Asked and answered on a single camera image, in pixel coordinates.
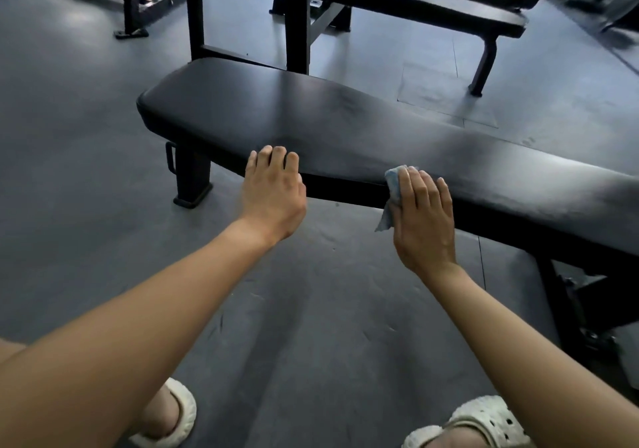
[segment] bench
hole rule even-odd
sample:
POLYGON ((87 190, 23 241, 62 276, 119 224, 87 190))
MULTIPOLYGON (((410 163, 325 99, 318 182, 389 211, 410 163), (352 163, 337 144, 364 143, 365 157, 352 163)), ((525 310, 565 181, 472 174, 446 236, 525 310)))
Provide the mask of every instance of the bench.
POLYGON ((289 71, 308 74, 308 64, 303 63, 302 59, 310 61, 310 45, 329 25, 334 25, 338 29, 348 29, 350 15, 348 13, 344 16, 344 13, 349 11, 349 8, 355 7, 466 32, 482 38, 484 53, 475 77, 468 86, 470 94, 476 97, 482 95, 484 84, 495 62, 497 38, 499 36, 521 37, 528 22, 521 14, 472 0, 323 0, 324 14, 320 14, 315 22, 311 23, 307 9, 308 1, 284 1, 287 40, 292 38, 294 42, 291 48, 287 47, 287 55, 303 56, 299 63, 296 61, 295 67, 288 66, 289 71), (289 16, 289 12, 293 9, 299 11, 298 6, 303 6, 305 13, 302 15, 296 12, 289 16))
POLYGON ((334 82, 226 59, 187 64, 137 106, 149 130, 177 144, 181 205, 208 191, 210 161, 241 175, 251 150, 284 145, 300 155, 309 197, 383 208, 384 172, 416 165, 445 177, 459 229, 602 275, 639 265, 635 177, 432 122, 334 82))

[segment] blue cleaning cloth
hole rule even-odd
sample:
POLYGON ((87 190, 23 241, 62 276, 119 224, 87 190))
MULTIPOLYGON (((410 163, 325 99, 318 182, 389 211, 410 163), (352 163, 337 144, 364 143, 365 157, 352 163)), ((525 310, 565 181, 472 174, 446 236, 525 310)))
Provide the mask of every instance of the blue cleaning cloth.
POLYGON ((381 214, 381 219, 379 220, 379 224, 377 225, 377 231, 386 231, 393 227, 393 214, 390 211, 390 205, 395 204, 396 206, 401 207, 401 194, 399 193, 399 176, 397 173, 402 167, 406 167, 405 165, 400 165, 399 167, 395 167, 394 169, 389 169, 385 172, 384 178, 386 179, 386 184, 388 184, 388 191, 390 193, 390 199, 386 202, 384 206, 384 212, 381 214))

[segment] person's left foot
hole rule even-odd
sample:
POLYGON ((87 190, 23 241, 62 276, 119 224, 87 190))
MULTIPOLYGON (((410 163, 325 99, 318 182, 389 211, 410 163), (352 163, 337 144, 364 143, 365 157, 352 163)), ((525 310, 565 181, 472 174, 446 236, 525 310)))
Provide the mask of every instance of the person's left foot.
POLYGON ((141 435, 158 440, 170 435, 179 420, 180 404, 164 385, 144 408, 135 427, 141 435))

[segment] foot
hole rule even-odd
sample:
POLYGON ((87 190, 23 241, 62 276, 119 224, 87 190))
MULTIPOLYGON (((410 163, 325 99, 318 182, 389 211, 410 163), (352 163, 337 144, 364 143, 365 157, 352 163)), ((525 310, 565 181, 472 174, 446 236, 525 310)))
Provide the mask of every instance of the foot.
POLYGON ((170 435, 180 420, 180 404, 165 385, 146 405, 132 431, 154 440, 170 435))
POLYGON ((441 435, 424 446, 427 448, 486 448, 490 445, 476 429, 459 426, 446 429, 441 435))

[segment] person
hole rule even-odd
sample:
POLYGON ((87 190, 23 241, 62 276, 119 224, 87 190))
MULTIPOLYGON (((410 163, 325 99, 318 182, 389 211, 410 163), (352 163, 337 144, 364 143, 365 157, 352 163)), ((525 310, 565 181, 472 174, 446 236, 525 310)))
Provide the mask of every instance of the person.
MULTIPOLYGON (((532 440, 540 447, 639 445, 639 409, 457 264, 452 199, 444 180, 435 182, 411 167, 400 170, 399 182, 402 204, 393 210, 397 253, 450 315, 503 397, 471 401, 446 426, 418 429, 404 446, 521 446, 532 440)), ((166 394, 166 379, 233 286, 295 232, 306 206, 297 154, 270 146, 252 152, 242 212, 218 237, 0 364, 2 446, 113 446, 158 393, 166 394)), ((179 401, 188 398, 176 390, 169 386, 179 401)), ((178 424, 194 413, 183 401, 179 405, 178 424)), ((164 430, 176 422, 174 406, 172 414, 164 430)), ((161 431, 147 435, 164 435, 161 431)), ((172 446, 168 438, 143 436, 139 443, 172 446)))

